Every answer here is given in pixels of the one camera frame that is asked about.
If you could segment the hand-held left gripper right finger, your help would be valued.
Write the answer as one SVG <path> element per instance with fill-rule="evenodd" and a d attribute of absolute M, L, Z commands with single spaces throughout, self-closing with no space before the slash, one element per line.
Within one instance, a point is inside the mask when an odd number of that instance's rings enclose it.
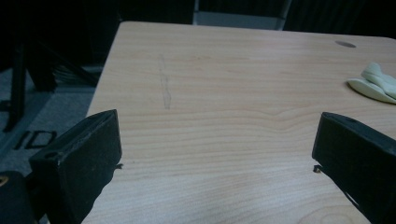
<path fill-rule="evenodd" d="M 372 224 L 396 224 L 396 140 L 342 115 L 321 114 L 312 158 Z"/>

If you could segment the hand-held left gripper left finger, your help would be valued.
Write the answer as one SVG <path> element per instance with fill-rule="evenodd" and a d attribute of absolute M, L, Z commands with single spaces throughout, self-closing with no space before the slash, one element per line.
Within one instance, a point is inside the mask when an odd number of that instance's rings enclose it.
<path fill-rule="evenodd" d="M 29 159 L 51 224 L 80 224 L 122 155 L 115 109 L 91 115 Z"/>

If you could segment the pale green cloth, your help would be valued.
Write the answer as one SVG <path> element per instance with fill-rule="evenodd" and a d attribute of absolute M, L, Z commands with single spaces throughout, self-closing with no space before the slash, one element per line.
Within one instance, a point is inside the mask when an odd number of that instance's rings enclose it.
<path fill-rule="evenodd" d="M 346 83 L 368 98 L 396 105 L 396 77 L 384 74 L 378 63 L 369 63 L 360 77 L 349 78 Z"/>

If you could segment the black floor stand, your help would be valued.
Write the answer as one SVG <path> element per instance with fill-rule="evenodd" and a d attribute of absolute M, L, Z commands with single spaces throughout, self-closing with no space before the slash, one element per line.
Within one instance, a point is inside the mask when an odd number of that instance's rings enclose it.
<path fill-rule="evenodd" d="M 50 56 L 59 60 L 66 68 L 70 69 L 78 77 L 86 81 L 89 85 L 95 87 L 98 84 L 99 77 L 94 73 L 89 73 L 81 66 L 72 63 L 66 59 L 59 52 L 52 49 L 43 42 L 38 42 L 38 45 L 46 51 Z M 0 101 L 0 111 L 8 112 L 7 125 L 3 132 L 8 133 L 14 129 L 24 115 L 25 108 L 25 80 L 26 80 L 26 66 L 25 66 L 25 45 L 23 43 L 17 44 L 14 48 L 12 78 L 10 99 Z"/>

